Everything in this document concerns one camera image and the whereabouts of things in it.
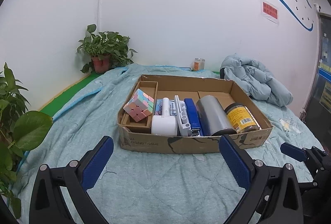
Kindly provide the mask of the colourful pink box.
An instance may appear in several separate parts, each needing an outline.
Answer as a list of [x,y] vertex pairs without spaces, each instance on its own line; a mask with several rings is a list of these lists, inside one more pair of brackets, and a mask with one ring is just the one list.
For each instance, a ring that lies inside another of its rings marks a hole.
[[[157,103],[155,105],[155,112],[154,114],[157,116],[162,116],[162,103],[163,103],[163,99],[158,99]],[[176,107],[174,104],[174,100],[169,100],[169,115],[170,116],[176,116]]]

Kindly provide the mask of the yellow label glass jar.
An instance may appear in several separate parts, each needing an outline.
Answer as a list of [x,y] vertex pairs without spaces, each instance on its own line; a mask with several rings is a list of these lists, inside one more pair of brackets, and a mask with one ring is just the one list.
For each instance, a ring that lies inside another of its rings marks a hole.
[[233,103],[225,108],[227,118],[237,133],[260,130],[260,127],[246,106]]

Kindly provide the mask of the large leafy green plant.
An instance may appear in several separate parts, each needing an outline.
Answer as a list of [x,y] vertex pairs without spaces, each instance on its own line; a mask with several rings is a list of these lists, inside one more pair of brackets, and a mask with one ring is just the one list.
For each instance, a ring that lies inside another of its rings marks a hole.
[[21,217],[21,200],[12,191],[17,181],[17,171],[25,153],[36,149],[44,141],[52,117],[28,110],[28,100],[21,91],[12,69],[4,64],[1,71],[1,197],[8,200],[15,219]]

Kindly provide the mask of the silver metal cylinder can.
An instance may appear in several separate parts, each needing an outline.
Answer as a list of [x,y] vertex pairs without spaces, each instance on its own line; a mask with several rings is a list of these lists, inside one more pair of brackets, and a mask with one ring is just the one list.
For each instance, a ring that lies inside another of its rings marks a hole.
[[216,97],[204,96],[196,103],[196,107],[204,136],[234,135],[237,133]]

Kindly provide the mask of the pastel rubik's cube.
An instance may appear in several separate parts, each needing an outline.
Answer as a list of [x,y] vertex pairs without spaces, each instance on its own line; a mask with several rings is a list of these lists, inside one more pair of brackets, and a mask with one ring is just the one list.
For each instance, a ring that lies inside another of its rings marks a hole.
[[139,122],[151,116],[154,108],[154,99],[137,89],[132,98],[124,105],[124,111],[135,121]]

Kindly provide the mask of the light blue puffer jacket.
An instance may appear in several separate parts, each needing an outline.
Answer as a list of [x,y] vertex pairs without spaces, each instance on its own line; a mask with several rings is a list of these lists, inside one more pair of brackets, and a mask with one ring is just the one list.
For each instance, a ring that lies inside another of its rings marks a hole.
[[227,56],[220,67],[220,77],[235,81],[255,100],[283,107],[291,104],[293,95],[261,62],[238,54]]

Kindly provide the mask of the brown cardboard tray box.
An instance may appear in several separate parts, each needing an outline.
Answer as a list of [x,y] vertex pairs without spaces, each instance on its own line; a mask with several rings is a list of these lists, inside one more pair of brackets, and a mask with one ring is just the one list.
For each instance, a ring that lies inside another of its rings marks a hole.
[[234,81],[166,75],[141,75],[117,123],[123,149],[160,154],[214,153],[222,135],[259,147],[272,131]]

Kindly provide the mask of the blue stapler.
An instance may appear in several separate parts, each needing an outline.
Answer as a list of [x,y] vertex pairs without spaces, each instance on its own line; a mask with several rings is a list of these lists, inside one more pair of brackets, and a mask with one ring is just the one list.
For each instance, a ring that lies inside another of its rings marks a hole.
[[198,111],[196,109],[194,101],[190,98],[185,98],[184,103],[186,105],[188,121],[191,125],[192,136],[203,136],[203,129],[200,124]]

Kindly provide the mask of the potted plant red pot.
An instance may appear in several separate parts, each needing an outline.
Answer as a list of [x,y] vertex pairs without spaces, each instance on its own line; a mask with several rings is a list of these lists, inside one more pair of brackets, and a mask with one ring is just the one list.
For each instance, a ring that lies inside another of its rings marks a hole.
[[128,46],[130,37],[120,35],[117,31],[96,30],[95,24],[88,25],[85,37],[79,40],[77,52],[90,57],[90,61],[83,65],[82,73],[91,71],[102,74],[133,63],[132,58],[137,51]]

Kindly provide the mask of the white folding phone stand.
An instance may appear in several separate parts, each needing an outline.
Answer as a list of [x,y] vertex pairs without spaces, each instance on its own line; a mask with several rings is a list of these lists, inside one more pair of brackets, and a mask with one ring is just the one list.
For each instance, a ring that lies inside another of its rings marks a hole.
[[191,136],[191,125],[187,115],[187,109],[184,101],[179,99],[178,95],[174,96],[174,104],[176,108],[177,125],[182,137]]

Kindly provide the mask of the small orange glass jar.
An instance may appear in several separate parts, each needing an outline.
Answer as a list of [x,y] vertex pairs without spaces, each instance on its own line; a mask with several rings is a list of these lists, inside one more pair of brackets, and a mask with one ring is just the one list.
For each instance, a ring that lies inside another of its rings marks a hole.
[[204,66],[205,66],[205,59],[203,59],[203,58],[194,59],[194,64],[193,64],[194,71],[202,70],[202,69],[204,69]]

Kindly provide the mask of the red wall notice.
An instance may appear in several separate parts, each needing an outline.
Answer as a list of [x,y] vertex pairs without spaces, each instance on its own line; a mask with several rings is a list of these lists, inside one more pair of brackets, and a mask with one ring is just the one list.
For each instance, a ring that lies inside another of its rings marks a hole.
[[261,16],[271,21],[274,24],[279,25],[279,11],[278,8],[272,5],[266,0],[260,0],[261,4]]

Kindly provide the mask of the white lint remover device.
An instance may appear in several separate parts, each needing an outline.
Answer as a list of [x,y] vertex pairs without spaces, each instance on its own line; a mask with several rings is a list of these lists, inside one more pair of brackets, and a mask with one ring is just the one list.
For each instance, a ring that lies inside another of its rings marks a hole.
[[176,116],[169,115],[169,98],[162,98],[162,116],[153,115],[151,122],[151,133],[161,136],[176,136]]

